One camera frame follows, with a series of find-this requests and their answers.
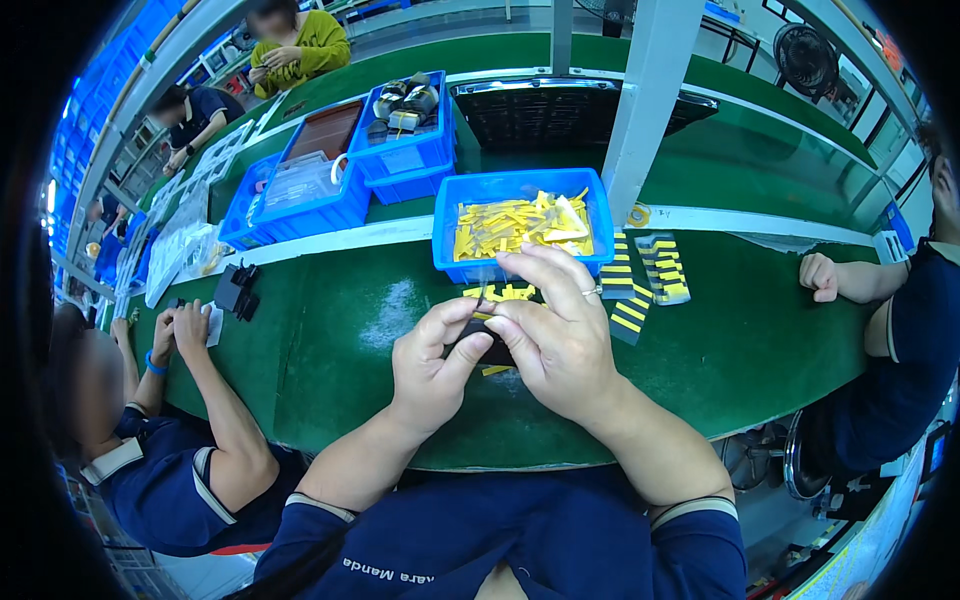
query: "forearm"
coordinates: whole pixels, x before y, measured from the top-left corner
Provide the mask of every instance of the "forearm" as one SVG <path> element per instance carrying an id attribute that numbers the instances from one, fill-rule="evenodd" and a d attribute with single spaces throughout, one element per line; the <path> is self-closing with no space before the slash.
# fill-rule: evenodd
<path id="1" fill-rule="evenodd" d="M 906 263 L 875 265 L 869 262 L 836 263 L 837 292 L 854 302 L 865 304 L 887 300 L 906 281 Z"/>
<path id="2" fill-rule="evenodd" d="M 130 340 L 118 341 L 117 346 L 123 355 L 123 398 L 125 402 L 130 402 L 140 383 L 140 371 L 136 366 L 136 355 L 133 354 Z"/>
<path id="3" fill-rule="evenodd" d="M 183 362 L 204 397 L 210 429 L 226 454 L 262 466 L 274 460 L 250 410 L 217 371 L 206 348 L 180 349 Z"/>
<path id="4" fill-rule="evenodd" d="M 197 134 L 197 137 L 194 137 L 190 141 L 190 145 L 193 146 L 194 150 L 200 150 L 204 144 L 209 141 L 219 130 L 227 126 L 227 116 L 224 115 L 222 111 L 213 115 L 213 118 L 210 119 L 210 123 L 204 127 L 204 130 Z"/>
<path id="5" fill-rule="evenodd" d="M 324 448 L 297 491 L 349 511 L 364 511 L 394 488 L 427 437 L 398 425 L 388 406 Z"/>
<path id="6" fill-rule="evenodd" d="M 618 410 L 581 425 L 613 453 L 644 500 L 653 507 L 707 495 L 733 500 L 730 476 L 702 435 L 626 378 L 612 393 Z"/>

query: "metal pole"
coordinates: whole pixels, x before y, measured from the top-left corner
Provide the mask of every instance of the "metal pole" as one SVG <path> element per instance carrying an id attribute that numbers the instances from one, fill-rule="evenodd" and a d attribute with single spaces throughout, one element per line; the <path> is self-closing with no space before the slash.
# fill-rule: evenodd
<path id="1" fill-rule="evenodd" d="M 550 29 L 550 69 L 554 77 L 570 74 L 570 46 L 573 43 L 573 0 L 553 0 L 553 27 Z"/>
<path id="2" fill-rule="evenodd" d="M 53 261 L 63 267 L 63 269 L 70 274 L 70 276 L 76 278 L 80 283 L 90 288 L 97 294 L 100 294 L 104 298 L 110 301 L 116 301 L 116 297 L 113 295 L 113 290 L 108 288 L 106 285 L 97 281 L 93 278 L 91 274 L 81 269 L 79 266 L 73 264 L 60 254 L 56 252 L 50 252 L 50 257 L 53 258 Z"/>
<path id="3" fill-rule="evenodd" d="M 603 182 L 613 224 L 622 226 L 663 139 L 700 31 L 700 0 L 640 0 Z"/>

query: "yellow and black striped piece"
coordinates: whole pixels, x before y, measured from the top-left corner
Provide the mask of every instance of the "yellow and black striped piece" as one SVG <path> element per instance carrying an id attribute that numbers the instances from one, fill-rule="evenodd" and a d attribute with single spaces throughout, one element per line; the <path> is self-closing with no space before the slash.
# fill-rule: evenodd
<path id="1" fill-rule="evenodd" d="M 635 283 L 633 288 L 636 292 L 634 298 L 618 302 L 613 306 L 613 312 L 610 315 L 610 334 L 618 340 L 636 346 L 636 340 L 646 323 L 654 294 Z"/>
<path id="2" fill-rule="evenodd" d="M 679 304 L 690 300 L 684 264 L 673 234 L 655 233 L 635 241 L 656 303 Z"/>
<path id="3" fill-rule="evenodd" d="M 623 231 L 613 233 L 613 262 L 600 267 L 601 298 L 628 300 L 634 297 L 634 271 L 630 266 L 630 246 Z"/>

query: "hand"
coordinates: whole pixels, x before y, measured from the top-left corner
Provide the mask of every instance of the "hand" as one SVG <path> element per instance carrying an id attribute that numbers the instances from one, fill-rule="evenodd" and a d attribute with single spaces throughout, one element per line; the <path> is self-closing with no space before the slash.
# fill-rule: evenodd
<path id="1" fill-rule="evenodd" d="M 163 167 L 163 174 L 166 175 L 168 170 L 170 175 L 167 177 L 173 177 L 175 173 L 183 166 L 183 163 L 186 162 L 186 148 L 180 148 L 176 152 L 170 155 L 170 160 L 167 161 L 167 165 Z"/>
<path id="2" fill-rule="evenodd" d="M 550 307 L 506 300 L 486 326 L 510 349 L 523 383 L 544 406 L 586 426 L 615 414 L 624 379 L 613 364 L 607 311 L 587 267 L 559 248 L 523 243 L 497 263 L 533 283 Z"/>
<path id="3" fill-rule="evenodd" d="M 833 302 L 837 299 L 836 264 L 819 252 L 804 256 L 800 263 L 800 284 L 816 290 L 813 301 Z"/>
<path id="4" fill-rule="evenodd" d="M 424 439 L 460 410 L 467 378 L 493 345 L 493 337 L 477 332 L 457 343 L 445 360 L 441 358 L 444 344 L 456 341 L 476 306 L 472 298 L 437 304 L 413 331 L 394 342 L 394 400 L 389 414 Z M 481 305 L 481 310 L 492 309 L 491 302 Z"/>
<path id="5" fill-rule="evenodd" d="M 166 367 L 170 363 L 170 356 L 177 349 L 177 341 L 174 339 L 174 311 L 175 309 L 168 308 L 156 315 L 154 353 L 150 360 L 157 367 Z"/>
<path id="6" fill-rule="evenodd" d="M 210 306 L 202 306 L 199 299 L 174 310 L 174 336 L 184 359 L 197 350 L 206 351 L 210 310 Z"/>
<path id="7" fill-rule="evenodd" d="M 250 80 L 251 84 L 262 84 L 267 81 L 267 73 L 269 71 L 270 69 L 265 66 L 256 66 L 250 70 L 250 73 L 247 74 L 247 79 Z"/>
<path id="8" fill-rule="evenodd" d="M 130 322 L 123 317 L 117 317 L 110 322 L 110 337 L 119 344 L 130 340 Z"/>
<path id="9" fill-rule="evenodd" d="M 299 46 L 280 46 L 263 55 L 261 60 L 268 69 L 276 71 L 278 68 L 302 58 L 303 49 Z"/>

